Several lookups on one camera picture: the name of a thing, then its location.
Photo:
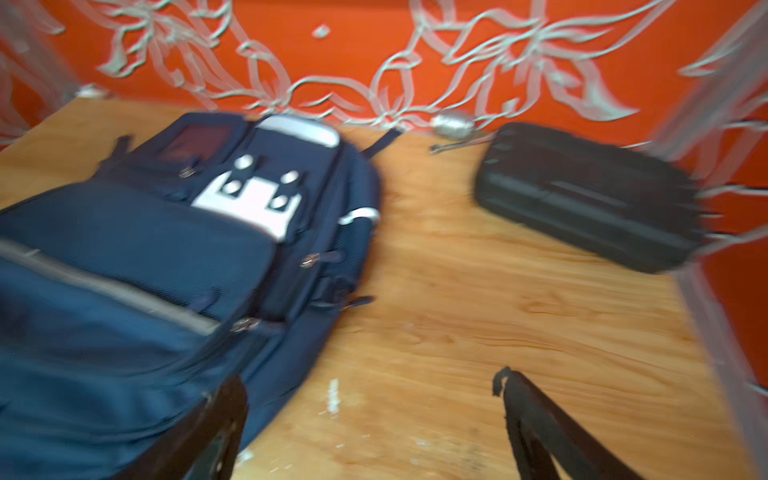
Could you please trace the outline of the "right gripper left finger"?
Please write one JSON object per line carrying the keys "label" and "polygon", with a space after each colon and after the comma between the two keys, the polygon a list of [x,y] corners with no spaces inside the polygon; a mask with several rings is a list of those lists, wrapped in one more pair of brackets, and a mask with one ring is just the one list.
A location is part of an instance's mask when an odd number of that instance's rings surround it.
{"label": "right gripper left finger", "polygon": [[233,376],[114,477],[229,479],[248,410],[246,389]]}

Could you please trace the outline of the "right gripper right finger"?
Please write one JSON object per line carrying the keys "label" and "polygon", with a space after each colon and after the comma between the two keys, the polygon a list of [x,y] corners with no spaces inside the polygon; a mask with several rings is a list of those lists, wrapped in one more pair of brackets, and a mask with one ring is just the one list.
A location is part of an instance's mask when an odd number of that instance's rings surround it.
{"label": "right gripper right finger", "polygon": [[506,431],[522,479],[638,479],[640,475],[605,448],[542,390],[508,367],[493,379],[503,399]]}

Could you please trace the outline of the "navy blue student backpack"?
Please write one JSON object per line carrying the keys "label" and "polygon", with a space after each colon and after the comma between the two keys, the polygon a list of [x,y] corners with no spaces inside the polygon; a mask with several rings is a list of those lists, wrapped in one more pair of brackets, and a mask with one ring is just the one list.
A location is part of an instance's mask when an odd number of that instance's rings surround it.
{"label": "navy blue student backpack", "polygon": [[1,475],[116,479],[228,379],[240,451],[308,376],[380,220],[328,125],[188,113],[1,213]]}

